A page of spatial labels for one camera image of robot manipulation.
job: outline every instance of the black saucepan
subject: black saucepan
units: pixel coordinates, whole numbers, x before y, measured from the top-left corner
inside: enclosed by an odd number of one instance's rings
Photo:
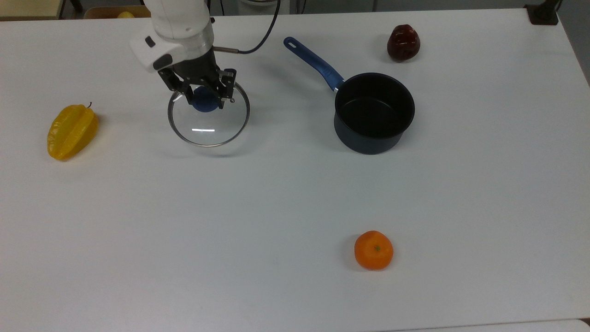
[[[391,149],[414,118],[414,99],[393,77],[364,73],[344,81],[320,57],[293,37],[283,44],[316,69],[336,93],[334,129],[340,140],[361,154]]]

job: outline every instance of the cardboard box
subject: cardboard box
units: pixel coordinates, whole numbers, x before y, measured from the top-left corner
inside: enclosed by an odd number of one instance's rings
[[[84,14],[84,19],[117,18],[122,12],[130,12],[135,17],[152,17],[146,6],[94,7]]]

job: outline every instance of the black cable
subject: black cable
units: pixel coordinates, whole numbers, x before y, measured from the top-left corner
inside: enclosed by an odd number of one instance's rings
[[[238,51],[238,54],[250,54],[250,53],[253,53],[253,52],[257,51],[262,46],[262,44],[264,44],[264,42],[266,41],[266,39],[270,35],[270,31],[273,30],[274,23],[277,21],[278,9],[281,8],[281,0],[257,1],[257,2],[275,2],[275,1],[277,2],[277,9],[274,10],[273,21],[270,22],[270,26],[268,27],[268,31],[266,32],[266,35],[264,35],[264,38],[262,38],[262,41],[260,41],[260,43],[258,45],[256,45],[256,47],[254,47],[253,49],[248,50],[248,51]]]

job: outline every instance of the table surface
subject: table surface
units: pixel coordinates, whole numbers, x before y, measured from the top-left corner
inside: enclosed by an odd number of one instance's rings
[[[0,21],[59,19],[64,0],[2,0]]]
[[[378,331],[590,316],[590,89],[561,25],[523,9],[281,16],[217,54],[252,105],[229,145],[170,129],[171,92],[127,42],[149,19],[0,22],[0,318],[5,331]],[[248,49],[270,17],[218,17]],[[390,61],[394,26],[422,49]],[[375,156],[333,129],[334,93],[282,44],[413,94]],[[67,162],[45,137],[88,104]],[[353,258],[386,234],[384,271]]]

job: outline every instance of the yellow object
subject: yellow object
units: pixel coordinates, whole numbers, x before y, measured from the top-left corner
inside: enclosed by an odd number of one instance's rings
[[[70,105],[51,124],[47,152],[57,160],[66,160],[88,145],[98,128],[99,119],[90,106]]]
[[[131,14],[130,12],[122,12],[121,14],[119,14],[119,16],[117,16],[117,18],[134,18],[135,16],[133,16],[133,14]]]

